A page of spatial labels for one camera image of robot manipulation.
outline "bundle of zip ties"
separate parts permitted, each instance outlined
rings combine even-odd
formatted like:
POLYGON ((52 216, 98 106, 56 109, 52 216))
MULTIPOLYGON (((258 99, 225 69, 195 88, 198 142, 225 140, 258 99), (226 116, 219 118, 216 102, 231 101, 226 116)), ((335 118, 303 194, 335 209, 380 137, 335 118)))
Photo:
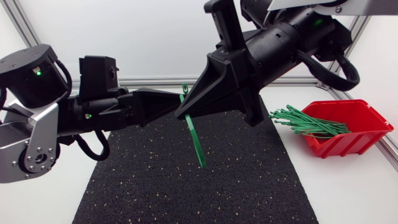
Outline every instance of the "bundle of zip ties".
POLYGON ((328 139, 338 134, 351 133, 345 123, 313 118, 290 105, 287 105, 286 108, 288 110, 281 109, 271 112, 269 118, 288 120, 275 120, 274 122, 291 126, 295 134, 328 139))

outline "black rubber mat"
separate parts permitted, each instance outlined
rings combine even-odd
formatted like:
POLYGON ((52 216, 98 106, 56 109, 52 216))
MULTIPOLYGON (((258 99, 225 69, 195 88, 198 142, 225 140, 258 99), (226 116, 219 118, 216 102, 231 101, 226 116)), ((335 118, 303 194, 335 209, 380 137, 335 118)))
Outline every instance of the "black rubber mat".
POLYGON ((73 222, 318 223, 271 120, 252 128, 231 111, 193 122, 207 169, 173 114, 113 131, 73 222))

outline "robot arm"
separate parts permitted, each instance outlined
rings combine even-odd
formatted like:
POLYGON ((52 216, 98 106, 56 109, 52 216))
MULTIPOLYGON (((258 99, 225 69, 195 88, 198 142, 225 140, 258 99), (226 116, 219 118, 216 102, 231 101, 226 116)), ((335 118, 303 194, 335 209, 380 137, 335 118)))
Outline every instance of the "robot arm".
POLYGON ((205 12, 213 16, 220 37, 208 64, 175 115, 182 119, 240 110, 254 126, 263 118, 259 91, 300 63, 323 83, 347 91, 359 75, 344 57, 351 32, 331 16, 302 6, 267 11, 270 0, 241 0, 242 15, 257 29, 242 33, 232 0, 212 0, 205 12), (347 79, 311 58, 337 60, 347 79))
POLYGON ((178 94, 118 87, 116 61, 109 57, 80 59, 80 94, 69 97, 70 80, 63 81, 55 62, 69 76, 49 45, 20 50, 0 60, 1 98, 8 88, 17 100, 0 123, 0 183, 40 177, 54 166, 60 144, 77 141, 92 159, 109 156, 102 130, 113 131, 147 123, 175 110, 178 94), (79 135, 95 131, 104 146, 100 155, 79 135))

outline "green zip tie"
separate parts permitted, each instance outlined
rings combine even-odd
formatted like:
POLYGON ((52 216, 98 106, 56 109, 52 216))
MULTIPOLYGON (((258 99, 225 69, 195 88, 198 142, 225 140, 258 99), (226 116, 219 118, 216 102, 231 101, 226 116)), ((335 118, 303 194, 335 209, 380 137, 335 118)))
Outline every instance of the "green zip tie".
POLYGON ((275 112, 270 112, 269 118, 288 120, 275 120, 274 122, 291 126, 295 134, 316 138, 332 138, 338 134, 351 133, 345 123, 313 118, 290 105, 287 105, 286 108, 288 110, 277 109, 275 112))
MULTIPOLYGON (((182 84, 182 90, 183 90, 184 94, 188 94, 188 84, 182 84)), ((180 95, 180 100, 181 100, 181 103, 184 101, 184 95, 183 94, 180 95)), ((198 138, 198 134, 195 131, 195 128, 193 127, 191 116, 189 116, 189 114, 187 114, 187 115, 185 115, 185 119, 187 120, 187 124, 188 124, 189 130, 191 131, 191 135, 192 135, 192 139, 193 139, 193 145, 195 146, 195 150, 196 150, 197 155, 198 155, 200 166, 202 168, 206 168, 207 165, 206 165, 205 154, 203 153, 203 150, 202 150, 202 148, 200 146, 200 141, 199 141, 199 138, 198 138)))

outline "red plastic bin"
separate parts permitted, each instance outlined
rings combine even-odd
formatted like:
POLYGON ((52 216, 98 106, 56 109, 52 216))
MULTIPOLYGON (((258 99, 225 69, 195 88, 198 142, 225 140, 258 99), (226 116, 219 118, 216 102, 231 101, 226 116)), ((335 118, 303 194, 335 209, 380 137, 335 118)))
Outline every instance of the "red plastic bin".
POLYGON ((304 136, 316 156, 358 153, 362 155, 388 132, 394 130, 375 109, 363 100, 316 101, 303 113, 320 119, 346 123, 349 134, 339 134, 331 139, 304 136))

